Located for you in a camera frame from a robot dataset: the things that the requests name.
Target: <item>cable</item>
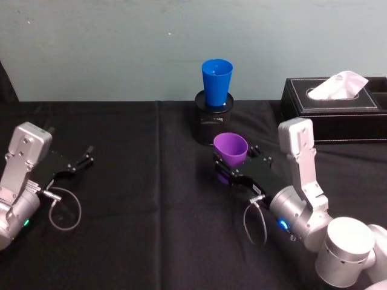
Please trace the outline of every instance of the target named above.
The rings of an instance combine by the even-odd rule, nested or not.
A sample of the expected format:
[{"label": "cable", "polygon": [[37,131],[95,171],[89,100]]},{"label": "cable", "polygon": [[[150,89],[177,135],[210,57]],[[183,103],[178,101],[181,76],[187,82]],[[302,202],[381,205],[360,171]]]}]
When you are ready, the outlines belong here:
[{"label": "cable", "polygon": [[244,210],[244,214],[243,214],[243,226],[244,226],[244,229],[245,229],[245,231],[246,231],[246,235],[247,235],[247,237],[249,238],[250,243],[252,243],[253,245],[256,245],[256,243],[254,243],[254,241],[253,241],[253,239],[252,239],[252,237],[251,237],[251,235],[250,235],[250,233],[249,233],[249,230],[247,229],[247,226],[246,226],[246,214],[247,214],[248,210],[250,209],[250,207],[251,207],[252,205],[254,205],[254,206],[258,209],[259,214],[261,215],[262,224],[263,224],[263,226],[264,226],[264,242],[263,242],[262,246],[264,246],[264,245],[266,244],[266,241],[267,241],[266,222],[265,222],[265,219],[264,219],[264,215],[263,215],[263,213],[262,213],[262,210],[261,210],[261,208],[259,207],[259,205],[258,205],[256,202],[253,202],[253,203],[249,204],[249,206],[246,207],[246,209]]},{"label": "cable", "polygon": [[51,208],[50,208],[50,210],[48,212],[48,218],[49,218],[51,224],[53,225],[54,228],[56,228],[57,230],[60,230],[60,231],[71,231],[71,230],[75,229],[79,225],[80,218],[82,217],[82,207],[80,205],[80,202],[79,202],[78,198],[76,197],[76,195],[74,193],[72,193],[71,191],[69,191],[69,190],[67,190],[65,188],[62,188],[62,187],[50,187],[50,189],[59,190],[59,191],[62,191],[62,192],[67,192],[69,195],[71,195],[75,199],[75,201],[76,201],[76,203],[78,205],[78,208],[79,208],[79,215],[78,215],[77,222],[72,227],[62,228],[62,227],[59,227],[58,225],[56,225],[54,223],[54,221],[53,221],[53,209],[54,209],[54,207],[55,207],[55,205],[57,203],[57,200],[54,200],[54,202],[52,203]]}]

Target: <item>blue cup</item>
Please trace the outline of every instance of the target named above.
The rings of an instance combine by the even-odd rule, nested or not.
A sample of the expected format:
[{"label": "blue cup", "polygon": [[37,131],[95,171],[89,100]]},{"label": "blue cup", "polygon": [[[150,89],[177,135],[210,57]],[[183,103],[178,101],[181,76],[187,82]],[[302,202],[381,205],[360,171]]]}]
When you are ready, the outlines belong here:
[{"label": "blue cup", "polygon": [[224,59],[210,59],[203,63],[204,95],[211,107],[223,106],[229,92],[233,66]]}]

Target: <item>blue led light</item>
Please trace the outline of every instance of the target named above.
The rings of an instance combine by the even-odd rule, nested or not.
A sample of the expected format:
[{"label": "blue led light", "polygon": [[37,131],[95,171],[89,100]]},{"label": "blue led light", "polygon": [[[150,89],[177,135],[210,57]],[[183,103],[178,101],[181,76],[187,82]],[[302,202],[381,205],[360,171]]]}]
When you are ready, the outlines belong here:
[{"label": "blue led light", "polygon": [[280,226],[283,230],[285,230],[285,231],[288,231],[288,230],[289,230],[289,225],[288,225],[288,223],[287,223],[286,221],[284,221],[283,219],[280,219],[280,220],[278,221],[278,224],[279,224],[279,226]]}]

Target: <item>purple cup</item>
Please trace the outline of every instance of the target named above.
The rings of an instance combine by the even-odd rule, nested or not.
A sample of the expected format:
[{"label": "purple cup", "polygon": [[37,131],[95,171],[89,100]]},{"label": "purple cup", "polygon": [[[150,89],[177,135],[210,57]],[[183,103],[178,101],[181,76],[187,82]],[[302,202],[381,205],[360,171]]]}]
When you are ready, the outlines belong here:
[{"label": "purple cup", "polygon": [[[245,161],[249,145],[242,136],[235,133],[222,133],[213,139],[215,151],[223,158],[225,162],[232,167]],[[227,180],[218,174],[220,181],[228,183]]]}]

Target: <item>tissue box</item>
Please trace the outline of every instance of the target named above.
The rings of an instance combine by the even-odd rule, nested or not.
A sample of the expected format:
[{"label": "tissue box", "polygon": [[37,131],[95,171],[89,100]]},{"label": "tissue box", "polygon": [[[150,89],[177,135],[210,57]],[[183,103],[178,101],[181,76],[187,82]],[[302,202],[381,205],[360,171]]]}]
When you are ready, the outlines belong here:
[{"label": "tissue box", "polygon": [[386,142],[387,78],[366,77],[353,99],[313,100],[307,92],[328,78],[287,79],[281,99],[283,120],[313,121],[315,143]]}]

